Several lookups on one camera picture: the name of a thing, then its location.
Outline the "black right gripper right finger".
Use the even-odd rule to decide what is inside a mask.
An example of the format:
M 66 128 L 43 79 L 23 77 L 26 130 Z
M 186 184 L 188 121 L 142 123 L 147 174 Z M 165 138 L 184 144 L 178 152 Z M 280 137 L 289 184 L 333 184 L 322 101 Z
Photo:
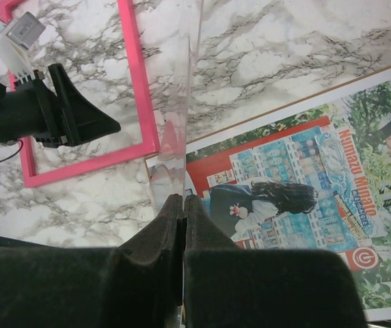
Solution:
M 188 327 L 365 327 L 352 274 L 330 251 L 241 249 L 185 200 Z

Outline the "pink photo frame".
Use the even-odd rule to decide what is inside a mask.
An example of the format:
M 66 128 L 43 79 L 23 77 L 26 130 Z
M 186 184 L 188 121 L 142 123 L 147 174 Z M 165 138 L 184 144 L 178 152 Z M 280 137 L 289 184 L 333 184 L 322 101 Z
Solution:
M 134 5 L 132 1 L 127 0 L 118 0 L 117 4 L 124 42 L 126 44 L 126 54 L 131 74 L 142 142 L 80 163 L 68 165 L 43 174 L 37 174 L 31 140 L 30 138 L 25 137 L 23 138 L 24 145 L 20 151 L 20 158 L 24 186 L 27 188 L 39 187 L 134 159 L 139 159 L 154 154 L 159 150 L 159 136 L 150 97 L 150 88 Z

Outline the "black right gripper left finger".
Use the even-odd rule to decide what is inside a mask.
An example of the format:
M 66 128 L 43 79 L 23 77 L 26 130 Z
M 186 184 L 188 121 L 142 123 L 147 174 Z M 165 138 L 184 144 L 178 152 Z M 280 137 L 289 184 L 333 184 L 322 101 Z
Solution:
M 0 327 L 165 327 L 181 301 L 178 221 L 171 195 L 119 247 L 0 248 Z

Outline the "printed photo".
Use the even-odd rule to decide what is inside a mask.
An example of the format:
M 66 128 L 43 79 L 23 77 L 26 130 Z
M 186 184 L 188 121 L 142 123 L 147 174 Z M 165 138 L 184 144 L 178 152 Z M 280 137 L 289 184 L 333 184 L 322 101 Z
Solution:
M 192 141 L 185 186 L 244 249 L 323 249 L 391 320 L 391 67 Z

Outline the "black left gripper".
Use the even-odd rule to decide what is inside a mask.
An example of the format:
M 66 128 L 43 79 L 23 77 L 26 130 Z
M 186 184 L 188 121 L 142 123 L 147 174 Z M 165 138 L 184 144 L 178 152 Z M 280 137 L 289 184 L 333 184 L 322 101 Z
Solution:
M 49 66 L 52 92 L 35 70 L 8 92 L 0 83 L 0 144 L 33 136 L 46 147 L 80 146 L 118 133 L 121 125 L 89 102 L 61 64 Z

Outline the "clear acrylic sheet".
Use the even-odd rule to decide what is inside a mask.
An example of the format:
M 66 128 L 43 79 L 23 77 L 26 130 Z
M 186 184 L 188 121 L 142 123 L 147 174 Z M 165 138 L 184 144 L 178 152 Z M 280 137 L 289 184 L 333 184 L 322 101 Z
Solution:
M 203 1 L 180 1 L 176 49 L 173 50 L 172 82 L 165 102 L 165 125 L 160 148 L 146 160 L 155 210 L 160 210 L 169 195 L 185 197 L 187 120 L 190 108 L 193 71 L 198 59 Z

